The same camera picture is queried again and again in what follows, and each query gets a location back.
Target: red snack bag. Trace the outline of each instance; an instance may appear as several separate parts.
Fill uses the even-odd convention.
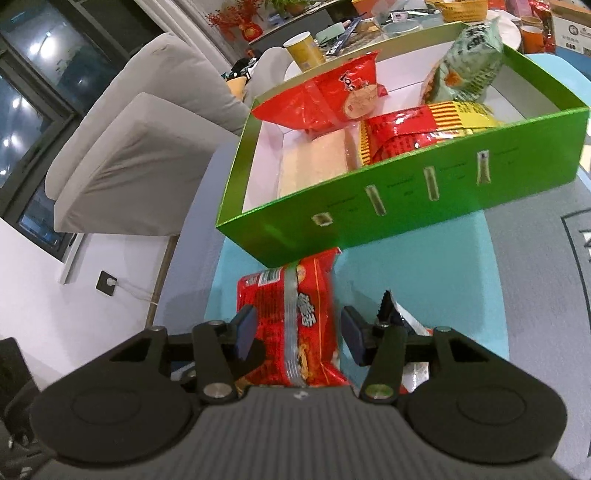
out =
[[[315,133],[342,128],[371,113],[378,96],[374,51],[285,90],[253,109],[259,120]]]
[[[371,165],[499,125],[479,103],[439,102],[407,108],[364,120],[359,156],[363,165]]]
[[[255,385],[348,385],[332,364],[337,351],[330,271],[338,248],[296,264],[242,277],[238,305],[254,305],[265,362],[246,376]]]
[[[549,53],[554,53],[556,44],[554,41],[554,25],[552,24],[552,11],[550,6],[538,0],[530,0],[531,11],[534,15],[542,20],[544,26],[544,50]]]

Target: white wall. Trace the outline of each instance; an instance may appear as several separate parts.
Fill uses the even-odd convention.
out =
[[[62,263],[0,220],[0,337],[15,337],[41,387],[144,328],[149,303],[98,291],[101,270],[149,298],[168,239],[87,235],[68,283]]]

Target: yellow cup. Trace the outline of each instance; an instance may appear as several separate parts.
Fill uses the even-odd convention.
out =
[[[302,72],[326,62],[326,58],[314,42],[310,32],[303,32],[290,38],[283,46],[290,53]]]

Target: metal screw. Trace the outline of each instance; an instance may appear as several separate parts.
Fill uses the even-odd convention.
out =
[[[232,387],[227,383],[210,383],[205,386],[203,393],[211,398],[226,398],[231,395]]]
[[[365,394],[373,400],[386,400],[394,396],[394,389],[383,383],[376,383],[365,389]]]

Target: power cord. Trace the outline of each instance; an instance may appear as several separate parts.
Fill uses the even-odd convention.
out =
[[[157,302],[155,302],[155,301],[152,301],[151,299],[145,299],[145,298],[143,298],[143,297],[140,297],[140,296],[136,295],[136,294],[135,294],[133,291],[131,291],[131,290],[130,290],[130,289],[128,289],[128,288],[125,288],[125,287],[124,287],[124,286],[123,286],[121,283],[117,282],[117,281],[116,281],[114,278],[108,278],[108,279],[107,279],[107,285],[108,285],[109,287],[119,287],[119,288],[121,288],[122,290],[125,290],[125,291],[126,291],[127,293],[129,293],[129,294],[130,294],[132,297],[134,297],[134,298],[136,298],[136,299],[138,299],[138,300],[147,301],[147,302],[149,302],[149,303],[150,303],[150,304],[152,304],[152,305],[158,306],[158,303],[157,303]]]

